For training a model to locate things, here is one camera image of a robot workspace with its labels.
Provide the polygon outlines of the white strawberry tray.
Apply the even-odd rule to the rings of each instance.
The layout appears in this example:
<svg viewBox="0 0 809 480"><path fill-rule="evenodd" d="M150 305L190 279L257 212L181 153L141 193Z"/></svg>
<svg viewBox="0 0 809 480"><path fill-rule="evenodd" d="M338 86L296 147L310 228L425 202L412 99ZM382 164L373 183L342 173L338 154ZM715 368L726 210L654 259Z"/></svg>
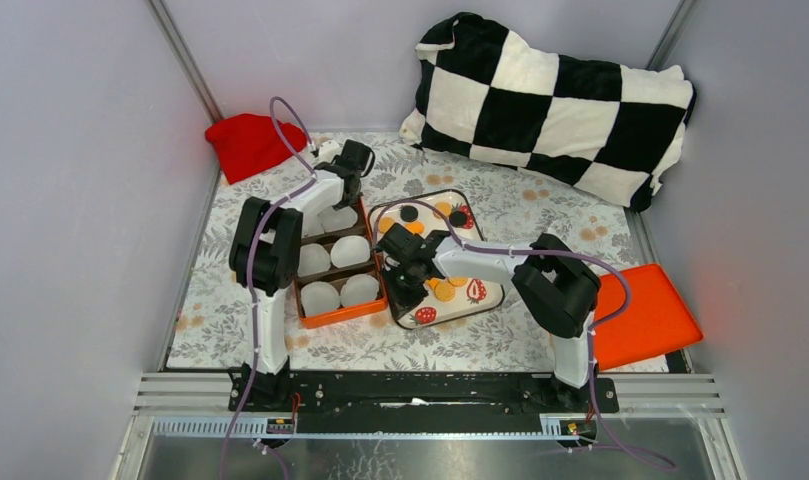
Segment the white strawberry tray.
<svg viewBox="0 0 809 480"><path fill-rule="evenodd" d="M454 228L448 218L436 218L434 204L447 202L453 211L462 210L469 215L468 224L464 228ZM419 304L409 312L403 312L393 303L393 281L389 268L395 265L387 259L377 244L382 236L378 231L378 223L384 216L392 217L396 224L405 227L406 222L400 219L400 209L412 205L419 211L417 221L424 224L425 230L420 234L423 238L432 230L447 230L449 237L437 249L435 263L445 278L431 278L419 287ZM477 225L472 207L466 196L459 190L446 189L433 193L388 202L372 208L369 212L370 238L381 255L381 274L389 300L389 308L393 321L406 330L417 330L436 326L462 317L486 312L497 308L505 298L505 290L499 281L491 277L480 277L479 265L472 261L474 254L461 248L463 244L481 241L483 236ZM456 287L455 298L443 303L436 299L432 287L448 277L467 277L468 283Z"/></svg>

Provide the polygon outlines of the orange cookie tin box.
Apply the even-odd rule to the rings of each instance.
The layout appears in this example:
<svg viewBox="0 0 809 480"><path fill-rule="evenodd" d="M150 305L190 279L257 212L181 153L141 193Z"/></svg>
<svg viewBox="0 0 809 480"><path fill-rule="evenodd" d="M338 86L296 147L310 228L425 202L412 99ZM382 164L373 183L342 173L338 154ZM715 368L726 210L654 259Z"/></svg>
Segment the orange cookie tin box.
<svg viewBox="0 0 809 480"><path fill-rule="evenodd" d="M370 244L364 202L352 208L353 226L301 241L299 271L294 281L301 324L317 329L387 309L380 262Z"/></svg>

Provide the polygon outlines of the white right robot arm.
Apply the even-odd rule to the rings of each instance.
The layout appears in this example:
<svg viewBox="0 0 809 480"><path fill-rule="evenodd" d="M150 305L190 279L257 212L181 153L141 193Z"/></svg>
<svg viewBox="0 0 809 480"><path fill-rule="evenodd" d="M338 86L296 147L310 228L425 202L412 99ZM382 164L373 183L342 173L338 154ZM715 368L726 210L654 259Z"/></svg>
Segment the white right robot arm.
<svg viewBox="0 0 809 480"><path fill-rule="evenodd" d="M447 230L422 237L395 224L375 250L392 262L381 274L395 320L422 303L432 278L466 277L515 290L533 320L555 337L557 405L577 412L592 400L588 329L601 281L587 267L588 260L556 236L542 234L530 245L501 246Z"/></svg>

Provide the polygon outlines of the orange fish cookie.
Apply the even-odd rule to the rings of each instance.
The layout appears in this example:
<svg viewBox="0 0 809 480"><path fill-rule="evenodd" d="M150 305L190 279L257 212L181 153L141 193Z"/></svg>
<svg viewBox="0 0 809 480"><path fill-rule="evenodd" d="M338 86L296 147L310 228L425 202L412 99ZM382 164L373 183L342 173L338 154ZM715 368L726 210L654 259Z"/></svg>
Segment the orange fish cookie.
<svg viewBox="0 0 809 480"><path fill-rule="evenodd" d="M405 228L413 234L422 234L425 230L424 224L419 221L408 222Z"/></svg>

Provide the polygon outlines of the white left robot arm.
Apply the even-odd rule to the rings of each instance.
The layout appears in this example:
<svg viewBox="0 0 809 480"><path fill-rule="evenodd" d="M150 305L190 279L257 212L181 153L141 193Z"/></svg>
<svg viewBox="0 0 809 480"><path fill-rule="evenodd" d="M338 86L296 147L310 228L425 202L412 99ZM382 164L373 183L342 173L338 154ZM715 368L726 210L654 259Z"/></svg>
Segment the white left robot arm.
<svg viewBox="0 0 809 480"><path fill-rule="evenodd" d="M279 199L244 202L229 254L237 283L251 296L251 395L268 411L281 409L290 397L291 387L281 377L288 368L285 298L297 276L304 217L357 206L375 154L347 140L341 146L324 144L319 158L309 179Z"/></svg>

